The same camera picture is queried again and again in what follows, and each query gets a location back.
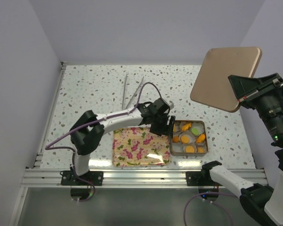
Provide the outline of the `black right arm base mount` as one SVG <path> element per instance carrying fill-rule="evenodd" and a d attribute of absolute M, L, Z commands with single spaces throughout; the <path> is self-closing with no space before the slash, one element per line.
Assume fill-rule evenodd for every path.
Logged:
<path fill-rule="evenodd" d="M 219 192 L 219 184 L 211 179 L 209 171 L 219 165 L 222 165 L 222 163 L 211 161 L 202 165 L 200 171 L 187 171 L 185 173 L 187 186 L 196 186 L 199 193 L 204 193 L 201 195 L 201 198 L 215 201 L 219 195 L 209 193 Z"/>

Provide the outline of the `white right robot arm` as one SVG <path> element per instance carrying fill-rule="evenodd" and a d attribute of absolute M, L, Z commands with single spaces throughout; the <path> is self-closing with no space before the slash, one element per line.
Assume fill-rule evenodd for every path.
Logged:
<path fill-rule="evenodd" d="M 240 106 L 258 112 L 272 138 L 275 155 L 262 158 L 271 185 L 243 179 L 222 163 L 212 161 L 201 169 L 201 181 L 224 186 L 240 201 L 244 211 L 262 226 L 283 226 L 283 78 L 274 73 L 261 78 L 228 77 Z"/>

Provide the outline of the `gold tin lid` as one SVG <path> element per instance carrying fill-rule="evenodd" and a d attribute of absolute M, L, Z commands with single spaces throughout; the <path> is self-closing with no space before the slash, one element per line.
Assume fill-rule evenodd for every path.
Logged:
<path fill-rule="evenodd" d="M 259 47 L 225 47 L 210 49 L 202 62 L 192 87 L 192 101 L 234 113 L 239 109 L 228 76 L 252 78 L 262 57 Z"/>

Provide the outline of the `cookie tin with paper cups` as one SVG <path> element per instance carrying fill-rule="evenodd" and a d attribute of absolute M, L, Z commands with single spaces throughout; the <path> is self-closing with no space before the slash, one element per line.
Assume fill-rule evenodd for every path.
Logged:
<path fill-rule="evenodd" d="M 173 137 L 169 139 L 173 156 L 204 156 L 208 153 L 208 142 L 203 121 L 176 120 Z"/>

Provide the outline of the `metal tongs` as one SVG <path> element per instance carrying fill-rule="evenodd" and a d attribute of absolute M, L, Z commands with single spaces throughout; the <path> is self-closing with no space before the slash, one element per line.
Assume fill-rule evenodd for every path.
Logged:
<path fill-rule="evenodd" d="M 122 97 L 122 110 L 126 109 L 129 107 L 131 102 L 133 101 L 133 98 L 137 96 L 137 92 L 141 88 L 143 81 L 144 81 L 144 76 L 142 76 L 140 81 L 137 81 L 138 86 L 135 88 L 133 91 L 133 88 L 129 88 L 129 92 L 127 92 L 127 87 L 129 86 L 129 83 L 127 82 L 129 78 L 129 74 L 127 73 L 125 76 L 124 80 L 124 88 L 123 88 L 123 97 Z"/>

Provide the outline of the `plain round orange cookie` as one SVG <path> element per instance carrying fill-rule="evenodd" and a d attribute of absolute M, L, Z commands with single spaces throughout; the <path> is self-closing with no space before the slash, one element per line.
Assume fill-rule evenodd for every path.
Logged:
<path fill-rule="evenodd" d="M 205 153 L 205 150 L 202 147 L 198 147 L 197 153 Z"/>

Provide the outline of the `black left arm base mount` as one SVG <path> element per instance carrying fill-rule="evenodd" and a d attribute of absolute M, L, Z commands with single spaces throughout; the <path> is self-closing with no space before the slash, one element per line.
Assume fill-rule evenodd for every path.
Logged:
<path fill-rule="evenodd" d="M 72 169 L 60 172 L 61 185 L 71 186 L 71 198 L 77 202 L 90 200 L 95 194 L 95 186 L 102 186 L 103 171 L 88 171 L 77 176 Z"/>

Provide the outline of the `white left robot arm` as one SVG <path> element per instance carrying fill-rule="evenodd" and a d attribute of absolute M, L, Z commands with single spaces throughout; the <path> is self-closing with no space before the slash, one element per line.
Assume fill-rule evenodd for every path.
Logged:
<path fill-rule="evenodd" d="M 86 111 L 70 130 L 71 143 L 76 148 L 72 159 L 74 172 L 72 179 L 83 185 L 89 178 L 89 157 L 100 144 L 102 137 L 116 129 L 150 125 L 155 135 L 173 135 L 175 116 L 170 115 L 171 106 L 162 98 L 154 102 L 137 103 L 128 109 L 110 113 L 95 114 Z"/>

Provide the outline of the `floral yellow tray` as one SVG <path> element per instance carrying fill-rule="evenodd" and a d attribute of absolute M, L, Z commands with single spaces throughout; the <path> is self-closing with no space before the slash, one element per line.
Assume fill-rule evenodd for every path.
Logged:
<path fill-rule="evenodd" d="M 112 148 L 116 167 L 167 165 L 171 159 L 168 137 L 151 133 L 149 127 L 114 130 Z"/>

